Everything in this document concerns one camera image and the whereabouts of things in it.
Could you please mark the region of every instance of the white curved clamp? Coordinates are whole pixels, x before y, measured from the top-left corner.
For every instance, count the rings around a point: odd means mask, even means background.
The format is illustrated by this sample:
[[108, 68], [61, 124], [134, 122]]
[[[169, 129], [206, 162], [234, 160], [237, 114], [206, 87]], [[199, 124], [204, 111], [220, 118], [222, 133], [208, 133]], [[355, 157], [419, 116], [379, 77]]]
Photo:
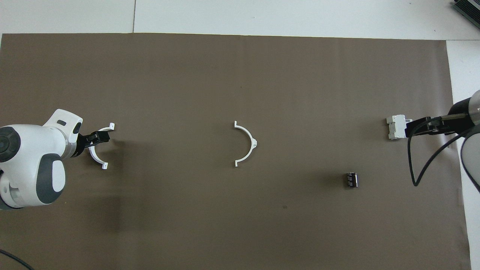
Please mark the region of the white curved clamp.
[[248, 137], [250, 137], [250, 141], [252, 142], [252, 144], [250, 145], [250, 151], [248, 151], [248, 154], [245, 157], [235, 161], [235, 167], [238, 167], [239, 166], [238, 163], [246, 160], [248, 158], [248, 156], [252, 153], [252, 150], [255, 147], [257, 147], [257, 140], [255, 140], [252, 137], [252, 135], [250, 134], [250, 132], [246, 128], [237, 125], [237, 121], [234, 122], [233, 127], [243, 130], [248, 135]]
[[[110, 123], [110, 126], [108, 127], [104, 127], [102, 129], [99, 129], [98, 131], [108, 131], [108, 130], [115, 130], [115, 124], [114, 123]], [[102, 164], [102, 169], [106, 170], [107, 167], [108, 167], [108, 162], [105, 162], [103, 160], [101, 160], [95, 153], [95, 146], [92, 146], [92, 147], [89, 147], [88, 150], [90, 151], [90, 155], [92, 156], [92, 158]]]

